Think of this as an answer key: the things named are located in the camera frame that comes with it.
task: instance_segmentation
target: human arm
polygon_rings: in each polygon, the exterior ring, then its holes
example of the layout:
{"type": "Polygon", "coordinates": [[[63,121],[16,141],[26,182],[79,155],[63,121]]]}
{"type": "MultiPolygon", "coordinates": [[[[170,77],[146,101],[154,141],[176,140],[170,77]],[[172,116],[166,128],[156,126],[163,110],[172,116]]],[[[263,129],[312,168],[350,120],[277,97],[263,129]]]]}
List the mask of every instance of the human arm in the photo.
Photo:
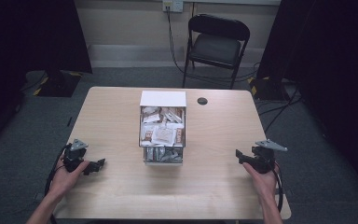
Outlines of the human arm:
{"type": "Polygon", "coordinates": [[[89,165],[89,161],[83,161],[72,172],[69,173],[63,166],[62,157],[57,162],[56,173],[50,185],[48,194],[34,210],[27,224],[48,223],[48,219],[53,213],[57,204],[63,196],[75,185],[78,177],[89,165]]]}
{"type": "Polygon", "coordinates": [[[260,174],[247,162],[244,162],[242,165],[253,179],[258,201],[263,209],[264,223],[282,224],[281,214],[275,202],[275,188],[277,185],[275,175],[272,171],[266,174],[260,174]]]}

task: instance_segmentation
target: chair seat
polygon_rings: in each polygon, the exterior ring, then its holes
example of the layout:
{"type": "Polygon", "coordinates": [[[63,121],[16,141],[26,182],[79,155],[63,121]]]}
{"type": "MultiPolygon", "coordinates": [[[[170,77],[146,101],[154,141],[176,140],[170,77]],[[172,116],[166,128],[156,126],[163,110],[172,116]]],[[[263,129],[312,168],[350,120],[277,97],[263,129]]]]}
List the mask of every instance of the chair seat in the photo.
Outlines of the chair seat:
{"type": "Polygon", "coordinates": [[[192,61],[233,68],[238,60],[241,43],[220,36],[200,34],[189,54],[192,61]]]}

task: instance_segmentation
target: white box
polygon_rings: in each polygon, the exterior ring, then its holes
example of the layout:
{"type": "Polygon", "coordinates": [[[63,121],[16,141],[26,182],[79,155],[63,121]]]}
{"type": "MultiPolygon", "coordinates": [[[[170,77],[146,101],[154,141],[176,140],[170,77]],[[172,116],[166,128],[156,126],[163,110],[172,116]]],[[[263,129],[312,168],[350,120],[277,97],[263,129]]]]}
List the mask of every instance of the white box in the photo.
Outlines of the white box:
{"type": "Polygon", "coordinates": [[[150,165],[183,163],[186,145],[186,92],[143,91],[139,146],[150,165]]]}

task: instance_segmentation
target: power outlet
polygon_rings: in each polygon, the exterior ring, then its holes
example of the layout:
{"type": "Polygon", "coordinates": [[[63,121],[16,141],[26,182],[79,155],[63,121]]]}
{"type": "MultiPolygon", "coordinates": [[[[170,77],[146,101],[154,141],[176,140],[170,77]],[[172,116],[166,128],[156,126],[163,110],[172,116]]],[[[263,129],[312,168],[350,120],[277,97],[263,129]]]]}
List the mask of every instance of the power outlet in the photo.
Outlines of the power outlet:
{"type": "Polygon", "coordinates": [[[183,12],[183,0],[163,0],[162,11],[167,11],[167,8],[170,9],[170,12],[183,12]]]}
{"type": "Polygon", "coordinates": [[[167,8],[173,11],[173,1],[162,1],[162,11],[167,11],[167,8]]]}

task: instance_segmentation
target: gray carpet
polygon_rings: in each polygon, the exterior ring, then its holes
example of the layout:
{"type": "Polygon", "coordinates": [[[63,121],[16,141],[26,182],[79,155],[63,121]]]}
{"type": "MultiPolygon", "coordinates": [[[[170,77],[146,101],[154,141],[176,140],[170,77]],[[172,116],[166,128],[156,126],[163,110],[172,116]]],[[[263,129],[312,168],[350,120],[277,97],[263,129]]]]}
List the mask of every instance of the gray carpet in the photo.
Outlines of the gray carpet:
{"type": "MultiPolygon", "coordinates": [[[[212,67],[200,67],[197,71],[215,77],[224,73],[212,67]]],[[[253,71],[242,68],[239,76],[253,71]]],[[[35,83],[42,74],[29,73],[26,86],[35,83]]],[[[189,79],[186,87],[227,88],[208,81],[189,79]]],[[[180,88],[181,84],[182,75],[173,67],[95,68],[94,74],[81,78],[71,98],[33,96],[37,86],[25,91],[21,110],[0,132],[0,223],[24,223],[37,207],[38,201],[34,196],[43,192],[49,169],[58,150],[68,140],[89,88],[180,88]]],[[[290,93],[294,92],[294,88],[287,85],[290,93]]],[[[243,81],[236,83],[234,89],[248,90],[249,87],[243,81]]],[[[255,103],[259,113],[283,105],[279,102],[255,103]]],[[[265,128],[278,112],[260,117],[265,128]]],[[[292,217],[285,223],[358,223],[358,176],[334,146],[324,139],[317,117],[302,101],[290,105],[281,113],[270,126],[267,137],[289,148],[288,152],[277,154],[292,209],[292,217]]],[[[62,219],[59,223],[91,221],[62,219]]],[[[260,221],[244,220],[241,223],[260,221]]]]}

